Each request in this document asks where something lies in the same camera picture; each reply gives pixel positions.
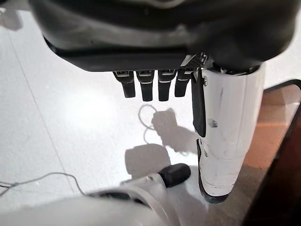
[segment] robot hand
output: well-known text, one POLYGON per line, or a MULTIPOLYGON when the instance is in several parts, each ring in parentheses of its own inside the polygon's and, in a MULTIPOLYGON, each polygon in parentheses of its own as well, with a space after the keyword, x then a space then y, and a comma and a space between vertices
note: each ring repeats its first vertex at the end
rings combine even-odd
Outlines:
POLYGON ((247 153, 263 91, 262 63, 290 43, 300 0, 30 0, 48 46, 91 72, 113 71, 125 97, 176 97, 192 84, 199 181, 225 200, 247 153))

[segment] thin wire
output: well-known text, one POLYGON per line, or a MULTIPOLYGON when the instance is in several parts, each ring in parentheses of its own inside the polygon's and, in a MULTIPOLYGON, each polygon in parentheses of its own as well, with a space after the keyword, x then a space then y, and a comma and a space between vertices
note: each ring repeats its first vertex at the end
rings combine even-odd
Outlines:
POLYGON ((6 192, 8 192, 8 191, 9 191, 11 188, 13 188, 13 187, 17 187, 17 186, 19 186, 19 185, 25 185, 25 184, 32 183, 32 182, 35 182, 35 181, 38 181, 38 180, 42 180, 42 179, 44 179, 44 178, 46 178, 46 177, 48 177, 48 176, 50 176, 50 175, 65 175, 65 176, 68 176, 68 177, 73 178, 74 181, 75 181, 75 183, 76 183, 76 186, 77 186, 79 192, 80 192, 82 195, 86 195, 86 194, 81 190, 81 188, 80 188, 80 186, 79 186, 79 183, 78 183, 78 181, 77 181, 77 179, 76 179, 75 176, 73 176, 73 175, 71 175, 71 174, 67 174, 67 173, 52 172, 52 173, 48 173, 48 174, 46 174, 46 175, 43 175, 43 176, 41 176, 41 177, 39 177, 39 178, 32 179, 32 180, 28 180, 28 181, 24 181, 24 182, 20 182, 20 183, 14 183, 14 184, 11 184, 11 183, 6 183, 6 182, 1 182, 1 181, 0 181, 0 183, 10 185, 9 187, 7 187, 7 186, 1 186, 1 187, 6 187, 6 189, 5 189, 3 192, 0 193, 0 197, 3 196, 6 192))
POLYGON ((2 181, 0 181, 0 184, 4 184, 4 185, 12 185, 11 183, 2 182, 2 181))

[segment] black rubber tip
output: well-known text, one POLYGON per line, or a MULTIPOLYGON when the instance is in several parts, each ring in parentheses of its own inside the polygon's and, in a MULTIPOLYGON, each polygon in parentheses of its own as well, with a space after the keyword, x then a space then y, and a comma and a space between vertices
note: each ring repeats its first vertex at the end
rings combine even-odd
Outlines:
POLYGON ((125 98, 132 98, 136 96, 134 82, 122 83, 122 88, 123 88, 125 98))
POLYGON ((166 187, 173 187, 183 183, 191 175, 190 167, 184 163, 167 166, 158 173, 166 187))
MULTIPOLYGON (((198 149, 198 169, 199 169, 199 160, 201 158, 201 147, 199 146, 198 140, 197 140, 197 149, 198 149)), ((223 201, 225 201, 226 198, 229 196, 229 194, 222 195, 222 196, 209 195, 204 189, 202 179, 201 179, 201 174, 200 174, 199 170, 198 170, 198 186, 199 186, 199 189, 200 189, 201 194, 204 197, 204 199, 208 203, 211 203, 211 204, 220 204, 223 201)))
POLYGON ((169 99, 169 89, 171 82, 158 83, 159 101, 167 101, 169 99))

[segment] black plastic part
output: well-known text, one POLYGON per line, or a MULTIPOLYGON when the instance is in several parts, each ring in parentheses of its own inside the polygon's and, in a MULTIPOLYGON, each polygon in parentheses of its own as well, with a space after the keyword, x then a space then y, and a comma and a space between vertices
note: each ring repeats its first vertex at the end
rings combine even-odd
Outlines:
POLYGON ((167 166, 158 173, 166 187, 173 187, 183 183, 191 175, 190 167, 184 163, 167 166))
POLYGON ((163 68, 179 68, 186 54, 179 51, 139 51, 110 53, 103 51, 55 52, 59 57, 89 72, 157 70, 163 68))
POLYGON ((158 79, 159 81, 171 81, 172 79, 175 78, 175 75, 177 74, 177 70, 174 69, 167 69, 167 70, 158 70, 158 79), (171 75, 164 75, 164 73, 166 72, 170 72, 171 71, 171 75))
POLYGON ((204 79, 202 71, 198 71, 198 79, 191 77, 193 126, 201 137, 206 135, 206 113, 204 100, 204 79))
POLYGON ((169 89, 171 82, 158 82, 159 101, 167 101, 169 99, 169 89))
POLYGON ((152 83, 149 84, 140 84, 142 92, 143 101, 152 101, 152 83))
POLYGON ((179 69, 178 75, 175 81, 174 96, 183 97, 186 93, 187 84, 190 80, 191 75, 185 74, 185 69, 179 69))
POLYGON ((229 194, 222 195, 222 196, 212 196, 212 195, 209 195, 203 187, 201 174, 200 174, 200 165, 199 165, 199 160, 201 158, 202 152, 201 152, 201 147, 199 146, 198 140, 197 140, 197 149, 198 149, 198 186, 201 191, 201 194, 208 203, 211 203, 211 204, 222 203, 223 201, 226 200, 226 198, 229 196, 229 194))
POLYGON ((186 88, 189 80, 181 81, 177 78, 175 81, 175 88, 174 88, 174 96, 175 97, 183 97, 186 93, 186 88))
POLYGON ((142 99, 143 101, 152 101, 152 86, 154 80, 154 70, 148 70, 144 72, 136 72, 138 81, 140 82, 142 99))
POLYGON ((125 98, 132 98, 136 96, 135 92, 135 82, 134 82, 134 72, 131 71, 121 71, 113 72, 117 81, 121 82, 125 98))
POLYGON ((169 73, 173 69, 158 70, 158 91, 159 91, 159 101, 167 101, 169 99, 169 89, 171 81, 175 78, 177 70, 171 72, 170 75, 164 75, 164 73, 169 73))
POLYGON ((125 0, 30 0, 45 38, 68 52, 56 53, 88 71, 179 68, 182 53, 201 52, 222 68, 245 71, 287 48, 299 5, 300 0, 195 0, 163 10, 125 0), (112 24, 114 33, 107 29, 112 24), (179 30, 182 24, 185 35, 179 30), (103 51, 134 47, 139 51, 133 54, 103 51), (171 56, 147 53, 154 48, 184 51, 171 56), (100 51, 78 52, 96 49, 100 51))
POLYGON ((122 83, 122 88, 124 92, 125 98, 132 98, 136 96, 136 91, 135 91, 135 83, 122 83))

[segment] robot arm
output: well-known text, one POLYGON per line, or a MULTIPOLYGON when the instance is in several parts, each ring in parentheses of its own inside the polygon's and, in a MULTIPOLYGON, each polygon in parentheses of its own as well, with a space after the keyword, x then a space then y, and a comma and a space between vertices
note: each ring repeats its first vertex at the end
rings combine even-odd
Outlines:
POLYGON ((0 215, 2 226, 180 226, 166 187, 184 182, 189 166, 176 164, 121 186, 0 215))
POLYGON ((300 0, 30 0, 48 46, 91 72, 113 71, 125 97, 185 95, 191 80, 200 135, 200 189, 209 202, 231 192, 263 91, 262 63, 290 43, 300 0))

